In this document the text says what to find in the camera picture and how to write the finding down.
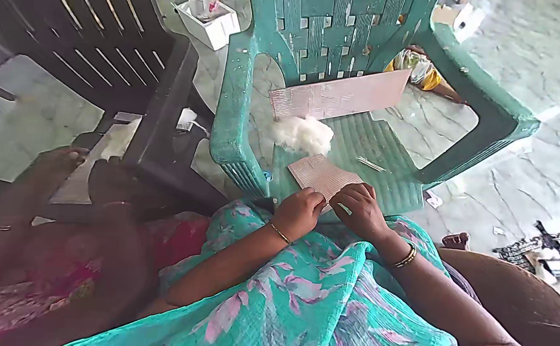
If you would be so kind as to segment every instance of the pink cardboard sheet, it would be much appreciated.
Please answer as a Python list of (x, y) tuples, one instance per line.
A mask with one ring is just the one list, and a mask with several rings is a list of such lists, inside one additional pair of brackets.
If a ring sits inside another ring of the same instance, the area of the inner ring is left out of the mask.
[(375, 73), (271, 90), (269, 99), (274, 119), (312, 116), (321, 120), (394, 106), (402, 96), (410, 72)]
[[(288, 169), (301, 188), (313, 187), (314, 191), (322, 193), (327, 202), (342, 187), (348, 184), (359, 184), (363, 181), (352, 172), (337, 168), (322, 154), (303, 158), (288, 165)], [(331, 210), (328, 204), (321, 214)]]

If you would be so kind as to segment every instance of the plastic chair armrest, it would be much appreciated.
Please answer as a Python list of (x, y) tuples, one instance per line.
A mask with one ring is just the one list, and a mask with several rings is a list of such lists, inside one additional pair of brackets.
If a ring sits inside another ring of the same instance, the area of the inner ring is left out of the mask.
[(540, 121), (461, 49), (449, 26), (432, 24), (415, 38), (445, 80), (478, 115), (474, 129), (419, 170), (419, 179), (429, 184), (427, 187), (450, 179), (537, 131)]
[(257, 53), (253, 27), (230, 36), (210, 141), (210, 153), (214, 161), (246, 196), (254, 199), (269, 196), (269, 183), (248, 142), (247, 124)]

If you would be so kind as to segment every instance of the yellow cloth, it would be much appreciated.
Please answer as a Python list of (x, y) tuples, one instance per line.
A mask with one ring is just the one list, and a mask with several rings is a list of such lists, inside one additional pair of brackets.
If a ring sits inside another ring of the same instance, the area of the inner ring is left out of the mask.
[(441, 82), (442, 82), (442, 77), (438, 73), (438, 70), (432, 68), (431, 70), (429, 70), (429, 73), (427, 73), (425, 79), (423, 79), (423, 82), (421, 82), (421, 89), (425, 91), (431, 90), (437, 87)]
[[(422, 75), (418, 75), (415, 72), (415, 67), (417, 62), (428, 63), (429, 66), (423, 70), (423, 68), (419, 69), (420, 71), (427, 71), (424, 78)], [(413, 84), (419, 84), (422, 90), (431, 90), (437, 87), (442, 82), (442, 76), (438, 73), (438, 70), (434, 67), (433, 64), (425, 57), (424, 55), (418, 54), (417, 52), (410, 51), (408, 49), (401, 51), (397, 57), (395, 57), (387, 67), (384, 68), (383, 72), (392, 72), (395, 70), (413, 70), (414, 76), (411, 75), (409, 81)]]

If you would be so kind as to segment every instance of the dark plastic chair backrest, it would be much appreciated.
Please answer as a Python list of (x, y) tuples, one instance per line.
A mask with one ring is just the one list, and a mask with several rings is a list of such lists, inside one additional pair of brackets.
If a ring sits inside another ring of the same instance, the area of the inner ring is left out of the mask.
[(175, 40), (154, 0), (0, 0), (0, 32), (105, 111), (145, 114)]

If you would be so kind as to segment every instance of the bangle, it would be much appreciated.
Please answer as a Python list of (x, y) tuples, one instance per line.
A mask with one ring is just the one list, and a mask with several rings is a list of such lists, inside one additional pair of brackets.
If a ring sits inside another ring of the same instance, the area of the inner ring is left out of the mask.
[(284, 234), (282, 234), (282, 232), (278, 231), (278, 229), (276, 228), (276, 226), (274, 226), (274, 224), (272, 224), (271, 221), (269, 221), (269, 226), (271, 226), (271, 228), (273, 228), (273, 229), (282, 237), (282, 239), (284, 239), (284, 241), (285, 241), (287, 244), (290, 244), (290, 240), (289, 240), (288, 238), (286, 238), (286, 237), (284, 236)]
[(402, 268), (406, 264), (412, 262), (412, 260), (416, 257), (417, 252), (416, 249), (414, 248), (414, 245), (410, 243), (408, 243), (408, 245), (410, 245), (410, 252), (403, 260), (399, 261), (398, 263), (391, 264), (393, 268)]
[(110, 206), (132, 206), (132, 203), (125, 202), (125, 201), (114, 201), (114, 202), (107, 202), (100, 206), (101, 209), (110, 207)]

